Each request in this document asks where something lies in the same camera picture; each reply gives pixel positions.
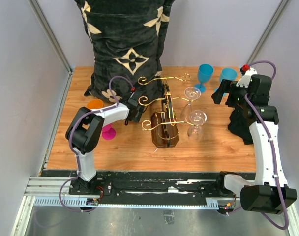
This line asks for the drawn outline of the clear wine glass front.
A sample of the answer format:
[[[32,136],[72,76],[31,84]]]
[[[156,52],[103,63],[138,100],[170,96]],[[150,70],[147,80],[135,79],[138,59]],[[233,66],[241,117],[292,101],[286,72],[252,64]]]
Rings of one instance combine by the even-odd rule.
[[[189,123],[192,126],[189,127],[187,135],[191,141],[199,141],[203,136],[203,125],[207,121],[207,115],[202,110],[194,110],[189,116]]]

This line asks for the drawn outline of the black cloth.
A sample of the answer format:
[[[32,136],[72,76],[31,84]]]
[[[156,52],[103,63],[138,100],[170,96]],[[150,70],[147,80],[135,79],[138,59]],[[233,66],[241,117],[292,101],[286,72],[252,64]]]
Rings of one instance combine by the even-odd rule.
[[[243,109],[239,106],[235,107],[229,119],[230,123],[228,125],[228,130],[234,135],[242,138],[245,145],[253,144],[247,120],[243,116]]]

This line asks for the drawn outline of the orange plastic wine glass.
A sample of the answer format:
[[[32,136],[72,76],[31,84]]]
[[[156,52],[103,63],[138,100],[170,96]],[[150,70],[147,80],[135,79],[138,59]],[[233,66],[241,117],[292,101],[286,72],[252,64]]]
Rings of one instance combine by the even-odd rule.
[[[100,108],[104,107],[104,103],[100,99],[93,99],[86,105],[86,107],[91,110],[92,109],[100,109]]]

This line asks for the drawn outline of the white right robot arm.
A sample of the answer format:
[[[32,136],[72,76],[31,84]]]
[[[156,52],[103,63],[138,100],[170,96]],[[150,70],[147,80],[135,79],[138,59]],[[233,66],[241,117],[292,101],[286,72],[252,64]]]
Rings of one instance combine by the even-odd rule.
[[[281,214],[297,199],[297,191],[288,187],[282,170],[278,148],[279,119],[275,106],[270,106],[269,91],[272,79],[254,74],[246,82],[222,80],[211,96],[220,104],[228,94],[228,107],[241,107],[253,140],[256,175],[253,183],[233,172],[220,172],[215,184],[216,193],[225,197],[229,193],[240,199],[243,210]]]

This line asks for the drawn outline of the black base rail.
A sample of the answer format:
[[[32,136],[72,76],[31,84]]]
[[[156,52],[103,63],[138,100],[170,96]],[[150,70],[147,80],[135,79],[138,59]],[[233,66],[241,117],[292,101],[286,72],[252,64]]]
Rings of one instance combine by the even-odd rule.
[[[124,206],[205,206],[207,200],[235,203],[238,198],[220,190],[218,172],[98,171],[92,180],[72,180],[71,195],[97,196],[103,204]]]

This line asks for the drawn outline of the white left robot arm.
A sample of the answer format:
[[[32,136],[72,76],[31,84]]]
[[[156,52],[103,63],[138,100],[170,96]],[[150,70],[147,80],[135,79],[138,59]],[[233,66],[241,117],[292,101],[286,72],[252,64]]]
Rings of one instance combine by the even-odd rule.
[[[93,150],[99,142],[102,129],[120,120],[125,121],[125,125],[139,122],[144,110],[144,106],[138,101],[141,96],[143,92],[137,90],[117,104],[92,110],[81,107],[78,110],[65,134],[76,158],[77,177],[72,181],[72,185],[79,186],[77,192],[88,195],[96,192]]]

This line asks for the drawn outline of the blue plastic wine glass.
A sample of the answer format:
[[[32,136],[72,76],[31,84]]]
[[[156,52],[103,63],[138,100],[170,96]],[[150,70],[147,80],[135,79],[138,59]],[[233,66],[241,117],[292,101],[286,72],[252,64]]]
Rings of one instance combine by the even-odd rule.
[[[211,65],[201,64],[197,73],[199,83],[195,84],[194,87],[199,89],[201,93],[204,93],[206,91],[204,83],[208,82],[211,79],[213,72],[214,68]]]

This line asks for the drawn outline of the clear wine glass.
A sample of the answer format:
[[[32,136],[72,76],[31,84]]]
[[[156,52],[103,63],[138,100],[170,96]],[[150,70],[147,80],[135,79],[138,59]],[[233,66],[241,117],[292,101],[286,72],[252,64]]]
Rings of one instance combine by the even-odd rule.
[[[203,136],[203,125],[207,121],[207,115],[202,110],[194,110],[189,116],[189,123],[192,126],[189,127],[187,135],[191,141],[199,141]]]
[[[197,87],[187,87],[184,90],[184,95],[188,101],[188,103],[185,105],[181,112],[181,119],[184,121],[189,121],[189,116],[191,114],[192,110],[192,103],[200,98],[201,92]]]

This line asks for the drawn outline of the magenta plastic wine glass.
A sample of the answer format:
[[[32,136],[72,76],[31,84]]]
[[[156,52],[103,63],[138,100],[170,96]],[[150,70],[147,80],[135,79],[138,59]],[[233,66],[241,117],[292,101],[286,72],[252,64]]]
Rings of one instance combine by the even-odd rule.
[[[102,128],[102,137],[105,140],[111,140],[116,136],[116,131],[112,124],[108,124]]]

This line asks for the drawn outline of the black patterned plush pillow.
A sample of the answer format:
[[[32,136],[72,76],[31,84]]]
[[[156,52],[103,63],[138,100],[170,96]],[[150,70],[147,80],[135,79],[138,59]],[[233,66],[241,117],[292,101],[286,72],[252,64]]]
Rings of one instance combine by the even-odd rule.
[[[172,0],[76,1],[94,53],[94,71],[85,96],[115,102],[129,95],[130,83],[150,101],[161,96],[160,57],[173,3]]]

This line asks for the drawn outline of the teal plastic wine glass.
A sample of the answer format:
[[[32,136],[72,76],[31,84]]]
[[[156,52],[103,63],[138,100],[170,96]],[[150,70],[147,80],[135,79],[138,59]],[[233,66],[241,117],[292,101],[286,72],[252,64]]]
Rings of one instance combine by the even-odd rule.
[[[219,83],[221,83],[224,79],[234,81],[237,78],[237,71],[233,68],[226,67],[221,71],[219,77]]]

